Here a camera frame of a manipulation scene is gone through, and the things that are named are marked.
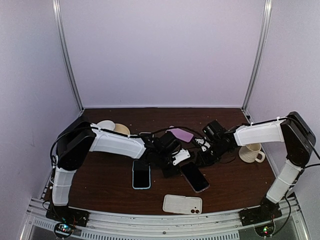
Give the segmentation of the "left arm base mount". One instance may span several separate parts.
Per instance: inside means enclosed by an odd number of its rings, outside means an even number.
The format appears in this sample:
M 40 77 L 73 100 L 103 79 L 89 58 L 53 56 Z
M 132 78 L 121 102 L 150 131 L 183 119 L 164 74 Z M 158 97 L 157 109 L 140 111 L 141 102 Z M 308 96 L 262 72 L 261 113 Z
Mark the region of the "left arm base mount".
M 77 227 L 86 227 L 90 213 L 86 210 L 70 208 L 69 206 L 54 206 L 49 204 L 45 217 L 56 221 L 53 233 L 60 239 L 70 237 Z

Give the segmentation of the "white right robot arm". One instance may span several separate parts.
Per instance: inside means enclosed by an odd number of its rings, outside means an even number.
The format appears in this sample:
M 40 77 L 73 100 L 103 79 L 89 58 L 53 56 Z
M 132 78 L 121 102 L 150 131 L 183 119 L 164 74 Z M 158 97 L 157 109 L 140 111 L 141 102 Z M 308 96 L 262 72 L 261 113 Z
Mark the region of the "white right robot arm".
M 316 154 L 316 136 L 297 111 L 287 116 L 262 122 L 251 122 L 224 128 L 217 120 L 208 123 L 202 130 L 206 136 L 199 144 L 195 164 L 208 167 L 220 161 L 222 156 L 238 147 L 262 144 L 273 161 L 279 157 L 283 164 L 278 166 L 275 181 L 261 200 L 256 210 L 259 220 L 268 220 L 275 212 L 275 205 L 297 182 L 312 154 Z

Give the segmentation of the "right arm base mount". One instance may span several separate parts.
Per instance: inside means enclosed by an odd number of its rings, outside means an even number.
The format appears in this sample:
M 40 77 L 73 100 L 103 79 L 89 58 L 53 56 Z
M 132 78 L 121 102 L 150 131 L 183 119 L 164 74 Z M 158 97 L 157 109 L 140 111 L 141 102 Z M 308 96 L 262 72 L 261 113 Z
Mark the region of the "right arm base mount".
M 242 226 L 254 225 L 255 233 L 259 237 L 271 237 L 276 230 L 275 218 L 282 216 L 279 203 L 273 203 L 263 198 L 259 206 L 244 208 L 239 211 Z

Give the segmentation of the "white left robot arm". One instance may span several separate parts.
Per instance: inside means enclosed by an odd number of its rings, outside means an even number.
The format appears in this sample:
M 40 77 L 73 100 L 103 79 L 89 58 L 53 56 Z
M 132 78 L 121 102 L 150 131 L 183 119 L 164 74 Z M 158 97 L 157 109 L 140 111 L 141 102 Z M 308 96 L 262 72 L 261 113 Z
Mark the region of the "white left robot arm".
M 126 126 L 111 120 L 91 123 L 78 118 L 58 136 L 50 150 L 54 172 L 51 190 L 53 215 L 61 222 L 72 218 L 71 209 L 66 207 L 72 181 L 89 152 L 143 159 L 161 168 L 165 176 L 175 174 L 178 164 L 189 159 L 191 153 L 182 148 L 174 130 L 174 126 L 169 127 L 163 130 L 164 135 L 155 137 L 151 132 L 131 134 Z

